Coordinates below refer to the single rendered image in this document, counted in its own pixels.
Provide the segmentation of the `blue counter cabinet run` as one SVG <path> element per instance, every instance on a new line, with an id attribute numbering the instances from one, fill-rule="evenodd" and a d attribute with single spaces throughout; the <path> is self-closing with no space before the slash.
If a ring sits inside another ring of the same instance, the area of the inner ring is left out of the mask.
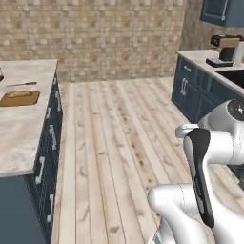
<path id="1" fill-rule="evenodd" d="M 178 56 L 172 101 L 192 123 L 231 99 L 244 99 L 238 91 L 211 77 L 185 57 Z"/>

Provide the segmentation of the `brown wooden cutting board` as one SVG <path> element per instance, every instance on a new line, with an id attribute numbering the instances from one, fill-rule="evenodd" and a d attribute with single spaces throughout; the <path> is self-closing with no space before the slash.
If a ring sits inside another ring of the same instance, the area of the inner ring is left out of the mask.
<path id="1" fill-rule="evenodd" d="M 38 101 L 40 92 L 33 91 L 32 96 L 8 98 L 7 93 L 0 100 L 0 107 L 18 107 L 35 105 Z"/>

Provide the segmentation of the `blue island cabinet run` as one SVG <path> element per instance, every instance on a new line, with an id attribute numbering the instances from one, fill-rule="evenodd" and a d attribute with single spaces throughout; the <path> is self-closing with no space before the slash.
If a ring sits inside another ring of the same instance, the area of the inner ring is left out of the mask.
<path id="1" fill-rule="evenodd" d="M 0 83 L 6 92 L 40 92 L 35 105 L 0 107 L 0 244 L 51 244 L 63 111 L 56 73 Z"/>

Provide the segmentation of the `golden bread loaf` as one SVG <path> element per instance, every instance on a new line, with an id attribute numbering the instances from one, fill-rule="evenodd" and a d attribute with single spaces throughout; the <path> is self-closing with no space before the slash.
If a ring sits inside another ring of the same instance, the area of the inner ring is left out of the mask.
<path id="1" fill-rule="evenodd" d="M 7 92 L 8 98 L 32 96 L 32 91 L 10 91 Z"/>

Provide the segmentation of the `dark sink basin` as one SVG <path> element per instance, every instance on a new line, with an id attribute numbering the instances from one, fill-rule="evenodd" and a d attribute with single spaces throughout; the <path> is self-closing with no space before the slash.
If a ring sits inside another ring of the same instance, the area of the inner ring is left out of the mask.
<path id="1" fill-rule="evenodd" d="M 217 71 L 217 73 L 244 89 L 244 70 Z"/>

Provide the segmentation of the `black and brown coffee machine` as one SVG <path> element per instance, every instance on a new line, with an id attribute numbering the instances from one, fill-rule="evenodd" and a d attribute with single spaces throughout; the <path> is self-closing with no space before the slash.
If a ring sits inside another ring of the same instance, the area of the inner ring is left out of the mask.
<path id="1" fill-rule="evenodd" d="M 206 59 L 206 63 L 214 68 L 239 66 L 244 57 L 244 37 L 242 35 L 213 35 L 211 44 L 219 49 L 214 59 Z"/>

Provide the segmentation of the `blue wall cabinet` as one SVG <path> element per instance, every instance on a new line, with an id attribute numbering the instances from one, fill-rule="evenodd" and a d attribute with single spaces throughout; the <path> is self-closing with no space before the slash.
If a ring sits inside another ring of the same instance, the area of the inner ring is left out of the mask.
<path id="1" fill-rule="evenodd" d="M 244 27 L 244 0 L 203 0 L 200 20 L 221 27 Z"/>

